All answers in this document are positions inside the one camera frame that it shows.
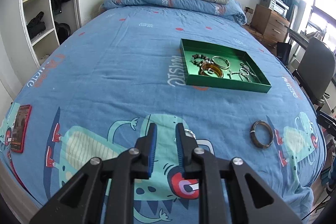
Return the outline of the green jewelry tray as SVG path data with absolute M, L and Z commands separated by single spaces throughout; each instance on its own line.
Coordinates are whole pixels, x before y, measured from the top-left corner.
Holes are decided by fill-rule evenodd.
M 187 85 L 267 93 L 271 84 L 248 53 L 218 44 L 181 39 Z

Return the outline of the folded blue duvet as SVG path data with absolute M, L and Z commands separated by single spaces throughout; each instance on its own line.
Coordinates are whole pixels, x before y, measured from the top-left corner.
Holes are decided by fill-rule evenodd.
M 232 20 L 238 24 L 247 23 L 247 18 L 239 2 L 229 0 L 228 4 L 221 5 L 203 0 L 104 0 L 101 11 L 124 6 L 158 6 L 180 10 L 202 12 Z

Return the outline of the white printer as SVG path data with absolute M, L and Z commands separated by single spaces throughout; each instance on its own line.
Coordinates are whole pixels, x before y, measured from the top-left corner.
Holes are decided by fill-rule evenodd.
M 260 0 L 259 4 L 277 12 L 284 18 L 289 10 L 289 7 L 281 0 Z

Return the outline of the amber orange bangle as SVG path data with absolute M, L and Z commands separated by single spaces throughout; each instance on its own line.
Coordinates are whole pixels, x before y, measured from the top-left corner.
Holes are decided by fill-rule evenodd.
M 201 76 L 216 77 L 219 79 L 224 78 L 223 71 L 213 64 L 203 64 L 200 66 L 198 74 Z

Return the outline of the silver chain wristwatch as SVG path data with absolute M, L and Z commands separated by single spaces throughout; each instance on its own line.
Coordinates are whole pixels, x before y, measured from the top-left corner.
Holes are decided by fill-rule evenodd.
M 243 62 L 240 63 L 240 68 L 245 68 L 249 72 L 249 77 L 252 77 L 254 79 L 257 79 L 256 74 L 253 72 L 253 70 L 249 67 L 249 65 L 244 64 Z

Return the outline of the dark chair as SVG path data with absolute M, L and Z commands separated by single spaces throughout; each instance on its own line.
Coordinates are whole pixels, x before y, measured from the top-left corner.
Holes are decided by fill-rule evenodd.
M 298 68 L 292 75 L 311 103 L 321 110 L 326 103 L 326 89 L 335 75 L 335 55 L 324 42 L 311 38 Z

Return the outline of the dark brown bangle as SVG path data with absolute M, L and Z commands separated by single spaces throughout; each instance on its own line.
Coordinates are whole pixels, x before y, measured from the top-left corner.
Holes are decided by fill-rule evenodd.
M 254 146 L 260 149 L 267 149 L 273 144 L 273 131 L 265 121 L 255 121 L 249 132 Z

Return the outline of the twisted silver bangle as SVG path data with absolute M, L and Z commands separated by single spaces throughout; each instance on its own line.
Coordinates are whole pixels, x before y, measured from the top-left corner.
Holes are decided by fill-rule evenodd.
M 250 82 L 249 72 L 245 68 L 240 68 L 239 69 L 239 76 L 244 77 L 248 82 Z

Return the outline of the red smartphone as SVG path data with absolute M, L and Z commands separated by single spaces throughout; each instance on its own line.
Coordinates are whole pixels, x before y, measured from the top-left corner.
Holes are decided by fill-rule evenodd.
M 17 116 L 14 122 L 13 132 L 11 134 L 11 151 L 22 153 L 24 150 L 26 130 L 30 118 L 32 106 L 23 105 L 18 109 Z

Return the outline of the thin silver bangle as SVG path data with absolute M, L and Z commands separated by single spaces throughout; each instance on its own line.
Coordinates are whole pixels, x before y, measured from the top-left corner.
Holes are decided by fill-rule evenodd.
M 223 70 L 227 70 L 231 66 L 231 63 L 229 62 L 229 60 L 221 56 L 213 56 L 211 58 L 211 62 Z

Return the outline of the blue dinosaur bed sheet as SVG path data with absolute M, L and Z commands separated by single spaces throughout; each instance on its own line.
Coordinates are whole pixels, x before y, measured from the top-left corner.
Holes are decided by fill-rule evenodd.
M 267 93 L 186 84 L 181 39 L 242 50 L 271 84 Z M 290 72 L 240 24 L 166 7 L 108 10 L 76 31 L 29 77 L 1 124 L 12 132 L 31 105 L 22 153 L 1 145 L 1 194 L 17 220 L 34 213 L 90 158 L 110 159 L 158 126 L 150 180 L 135 182 L 135 223 L 197 223 L 198 183 L 178 168 L 175 125 L 217 157 L 240 157 L 305 219 L 326 158 L 313 106 Z M 255 121 L 273 131 L 253 145 Z

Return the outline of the dark tote bag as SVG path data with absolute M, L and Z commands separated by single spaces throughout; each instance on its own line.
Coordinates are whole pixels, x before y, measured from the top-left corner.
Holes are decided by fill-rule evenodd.
M 291 51 L 291 44 L 284 42 L 277 42 L 276 44 L 276 57 L 287 66 L 289 63 L 289 55 Z

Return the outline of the wooden drawer nightstand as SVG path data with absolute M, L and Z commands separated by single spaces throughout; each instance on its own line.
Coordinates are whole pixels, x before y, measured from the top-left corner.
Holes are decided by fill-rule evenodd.
M 277 12 L 257 4 L 250 26 L 268 39 L 283 42 L 289 21 Z

